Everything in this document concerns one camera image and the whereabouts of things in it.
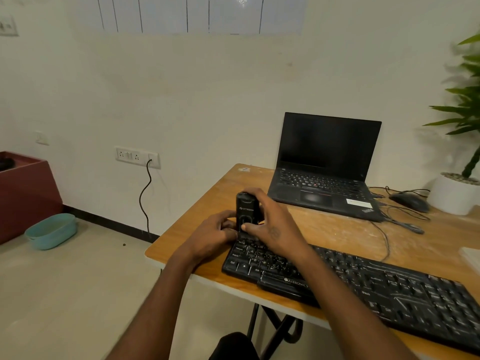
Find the black mouse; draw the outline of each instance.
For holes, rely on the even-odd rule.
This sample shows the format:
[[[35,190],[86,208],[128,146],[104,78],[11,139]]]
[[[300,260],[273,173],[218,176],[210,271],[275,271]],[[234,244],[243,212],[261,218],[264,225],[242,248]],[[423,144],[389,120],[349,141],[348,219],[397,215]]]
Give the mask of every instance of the black mouse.
[[[12,158],[0,158],[0,172],[15,167],[15,160]]]
[[[398,204],[401,204],[407,208],[418,212],[427,213],[430,211],[428,203],[423,200],[418,194],[400,192],[392,194],[388,198],[390,198],[392,201],[397,202]]]

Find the white sticker on laptop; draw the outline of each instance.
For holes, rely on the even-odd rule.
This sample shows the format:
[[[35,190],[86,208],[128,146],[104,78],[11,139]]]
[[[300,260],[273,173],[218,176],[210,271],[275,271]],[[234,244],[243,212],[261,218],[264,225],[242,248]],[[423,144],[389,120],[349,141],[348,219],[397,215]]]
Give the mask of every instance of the white sticker on laptop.
[[[369,202],[362,202],[361,200],[354,200],[354,199],[348,199],[347,198],[346,203],[348,203],[349,205],[356,205],[356,206],[373,208],[372,205]]]

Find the person's left hand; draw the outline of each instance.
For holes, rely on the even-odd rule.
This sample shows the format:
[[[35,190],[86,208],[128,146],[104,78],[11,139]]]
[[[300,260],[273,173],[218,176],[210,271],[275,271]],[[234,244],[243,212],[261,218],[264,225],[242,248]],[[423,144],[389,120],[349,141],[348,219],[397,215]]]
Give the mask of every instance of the person's left hand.
[[[237,238],[236,225],[228,219],[234,217],[235,211],[231,210],[211,215],[197,227],[179,250],[184,250],[187,255],[191,256],[195,266],[218,254],[224,249],[227,242]]]

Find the black vertical line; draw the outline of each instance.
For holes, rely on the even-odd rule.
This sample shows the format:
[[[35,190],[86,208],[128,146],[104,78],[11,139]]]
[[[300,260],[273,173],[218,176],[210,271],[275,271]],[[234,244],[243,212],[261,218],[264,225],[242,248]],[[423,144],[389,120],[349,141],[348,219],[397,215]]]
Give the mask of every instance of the black vertical line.
[[[188,0],[185,0],[185,3],[187,4],[187,33],[188,33]]]
[[[119,32],[119,25],[117,23],[117,13],[115,12],[115,2],[112,0],[113,5],[113,15],[115,15],[115,25],[117,25],[117,33]]]
[[[100,19],[102,20],[102,28],[103,30],[105,30],[105,25],[103,25],[103,16],[102,16],[102,8],[100,7],[100,0],[97,0],[98,1],[98,8],[100,10]]]
[[[258,27],[258,34],[262,30],[262,14],[264,13],[264,0],[261,0],[261,10],[260,10],[260,26]]]
[[[141,27],[141,32],[144,32],[144,25],[142,23],[142,9],[140,8],[140,0],[138,0],[138,12],[140,13],[140,27]]]

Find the laptop screen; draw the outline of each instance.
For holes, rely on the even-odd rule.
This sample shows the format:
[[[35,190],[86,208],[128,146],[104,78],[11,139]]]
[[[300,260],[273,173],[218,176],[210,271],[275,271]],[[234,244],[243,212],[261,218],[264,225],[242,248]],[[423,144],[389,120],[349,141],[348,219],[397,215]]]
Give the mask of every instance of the laptop screen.
[[[381,124],[286,112],[277,167],[365,181]]]

